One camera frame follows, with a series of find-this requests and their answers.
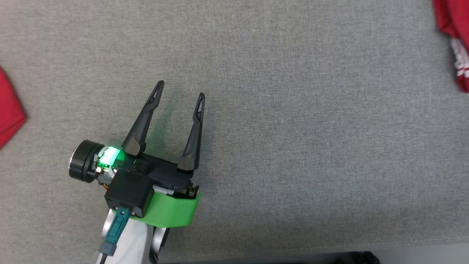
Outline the red jersey with white sleeves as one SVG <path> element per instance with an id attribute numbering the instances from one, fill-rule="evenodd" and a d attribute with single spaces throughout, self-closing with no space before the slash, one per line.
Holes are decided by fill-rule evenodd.
<path id="1" fill-rule="evenodd" d="M 469 94 L 469 0 L 432 0 L 438 29 L 450 37 L 456 83 Z"/>

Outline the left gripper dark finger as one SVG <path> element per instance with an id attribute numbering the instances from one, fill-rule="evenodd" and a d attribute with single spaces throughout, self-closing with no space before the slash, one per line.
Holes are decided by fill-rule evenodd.
<path id="1" fill-rule="evenodd" d="M 154 110 L 158 107 L 165 82 L 159 81 L 150 93 L 146 103 L 132 125 L 122 150 L 133 157 L 141 155 L 146 149 L 146 137 Z"/>
<path id="2" fill-rule="evenodd" d="M 183 154 L 178 162 L 178 169 L 189 172 L 198 169 L 204 122 L 204 104 L 206 97 L 200 93 L 192 115 L 193 125 Z"/>

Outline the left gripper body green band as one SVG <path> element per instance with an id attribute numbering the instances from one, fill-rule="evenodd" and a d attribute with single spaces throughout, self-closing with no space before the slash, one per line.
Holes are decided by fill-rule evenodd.
<path id="1" fill-rule="evenodd" d="M 130 212 L 131 217 L 153 227 L 189 225 L 198 205 L 198 186 L 191 182 L 194 172 L 180 170 L 177 164 L 148 154 L 133 157 L 118 148 L 85 140 L 70 158 L 69 175 L 81 182 L 97 180 L 108 189 L 116 172 L 129 172 L 136 161 L 153 167 L 148 176 L 154 181 L 154 195 L 143 218 Z"/>

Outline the red shorts with white stripe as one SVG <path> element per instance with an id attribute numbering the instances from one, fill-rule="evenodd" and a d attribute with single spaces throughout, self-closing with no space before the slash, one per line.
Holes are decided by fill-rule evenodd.
<path id="1" fill-rule="evenodd" d="M 0 149 L 2 149 L 26 122 L 26 115 L 18 96 L 0 67 Z"/>

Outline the grey fabric sofa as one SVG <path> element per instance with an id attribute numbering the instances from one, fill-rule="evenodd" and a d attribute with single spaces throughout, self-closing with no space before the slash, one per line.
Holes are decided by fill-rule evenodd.
<path id="1" fill-rule="evenodd" d="M 28 116 L 0 149 L 0 263 L 87 263 L 121 145 L 164 80 L 146 151 L 176 162 L 206 96 L 201 199 L 161 262 L 469 242 L 469 95 L 432 0 L 0 0 Z"/>

